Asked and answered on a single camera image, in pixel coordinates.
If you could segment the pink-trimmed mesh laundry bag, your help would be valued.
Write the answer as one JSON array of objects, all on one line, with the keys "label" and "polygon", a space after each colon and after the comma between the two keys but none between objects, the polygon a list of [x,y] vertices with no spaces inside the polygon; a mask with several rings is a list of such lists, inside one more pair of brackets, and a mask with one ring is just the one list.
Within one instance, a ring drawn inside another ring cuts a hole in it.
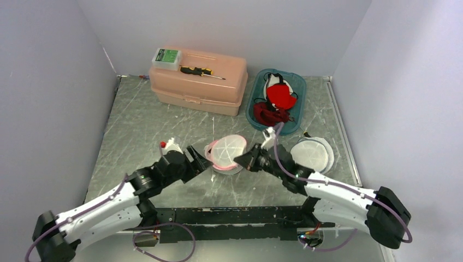
[{"label": "pink-trimmed mesh laundry bag", "polygon": [[242,170],[242,166],[234,162],[234,158],[244,154],[246,147],[247,141],[243,136],[228,135],[205,146],[205,158],[212,162],[214,171],[235,175]]}]

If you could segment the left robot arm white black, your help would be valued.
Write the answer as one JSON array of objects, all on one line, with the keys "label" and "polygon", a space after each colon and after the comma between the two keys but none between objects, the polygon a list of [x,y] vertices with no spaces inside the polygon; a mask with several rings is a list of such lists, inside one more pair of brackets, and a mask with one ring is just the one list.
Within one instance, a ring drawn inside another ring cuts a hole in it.
[{"label": "left robot arm white black", "polygon": [[119,231],[156,228],[157,211],[150,199],[174,182],[186,183],[212,166],[192,146],[187,151],[161,148],[158,161],[125,175],[105,194],[57,215],[41,214],[24,260],[29,261],[35,249],[41,261],[72,261],[78,252]]}]

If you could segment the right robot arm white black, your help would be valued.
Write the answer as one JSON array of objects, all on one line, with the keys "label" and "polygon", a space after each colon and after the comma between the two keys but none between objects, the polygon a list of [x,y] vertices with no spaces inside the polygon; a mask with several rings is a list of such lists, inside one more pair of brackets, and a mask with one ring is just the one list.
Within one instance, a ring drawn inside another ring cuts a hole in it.
[{"label": "right robot arm white black", "polygon": [[306,196],[301,220],[308,227],[345,225],[391,249],[413,241],[408,227],[411,213],[390,188],[367,189],[329,178],[296,162],[282,145],[264,149],[256,144],[234,162],[251,172],[271,174],[290,192]]}]

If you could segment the bright red bra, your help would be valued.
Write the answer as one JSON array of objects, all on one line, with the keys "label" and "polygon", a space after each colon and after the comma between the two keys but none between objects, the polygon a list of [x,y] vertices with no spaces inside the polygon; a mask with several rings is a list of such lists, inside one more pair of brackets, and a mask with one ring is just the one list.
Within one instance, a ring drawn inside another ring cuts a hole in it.
[{"label": "bright red bra", "polygon": [[299,98],[287,84],[274,84],[266,89],[266,97],[276,109],[289,110]]}]

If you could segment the white mesh laundry bag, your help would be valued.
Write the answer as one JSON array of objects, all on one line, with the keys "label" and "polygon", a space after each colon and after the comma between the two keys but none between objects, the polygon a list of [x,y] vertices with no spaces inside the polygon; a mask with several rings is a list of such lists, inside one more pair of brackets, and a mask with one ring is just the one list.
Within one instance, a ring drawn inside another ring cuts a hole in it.
[{"label": "white mesh laundry bag", "polygon": [[334,165],[333,148],[323,138],[300,138],[290,153],[296,163],[321,174],[326,174]]}]

